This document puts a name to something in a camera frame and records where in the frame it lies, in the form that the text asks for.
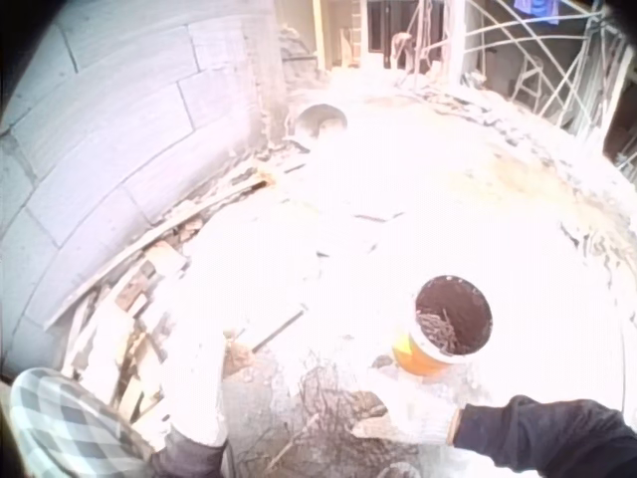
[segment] dusty floor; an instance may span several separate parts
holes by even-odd
[[[476,362],[419,386],[459,404],[504,404],[522,393],[621,409],[621,327],[634,279],[626,275],[616,303],[608,264],[590,259],[599,245],[584,257],[581,244],[601,231],[607,249],[622,251],[617,262],[632,267],[622,207],[634,191],[620,184],[624,196],[611,203],[588,170],[595,164],[547,164],[492,128],[441,116],[389,87],[371,94],[348,85],[297,96],[329,98],[346,112],[348,130],[296,152],[305,167],[224,208],[187,251],[186,279],[209,298],[220,327],[267,330],[303,312],[224,382],[240,476],[263,476],[317,410],[319,423],[271,476],[373,477],[400,460],[423,477],[510,475],[460,450],[360,446],[339,426],[359,407],[343,392],[391,356],[415,294],[437,275],[478,286],[494,332]]]

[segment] aerated concrete block wall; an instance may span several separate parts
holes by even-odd
[[[2,373],[58,366],[64,298],[284,116],[274,0],[69,1],[0,128]]]

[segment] orange bucket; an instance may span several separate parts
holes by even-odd
[[[445,350],[430,327],[419,317],[444,317],[453,329]],[[416,297],[413,315],[393,344],[398,364],[416,375],[437,375],[449,366],[473,360],[491,337],[493,320],[485,296],[470,282],[457,276],[438,276],[427,282]]]

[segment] checkered pant leg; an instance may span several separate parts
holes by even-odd
[[[11,390],[10,416],[33,476],[151,476],[130,426],[54,370],[33,368],[18,376]]]

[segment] hand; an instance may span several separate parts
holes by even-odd
[[[459,407],[423,391],[412,380],[412,375],[396,366],[370,369],[361,389],[378,396],[388,413],[357,422],[351,433],[358,438],[451,445],[460,419]]]

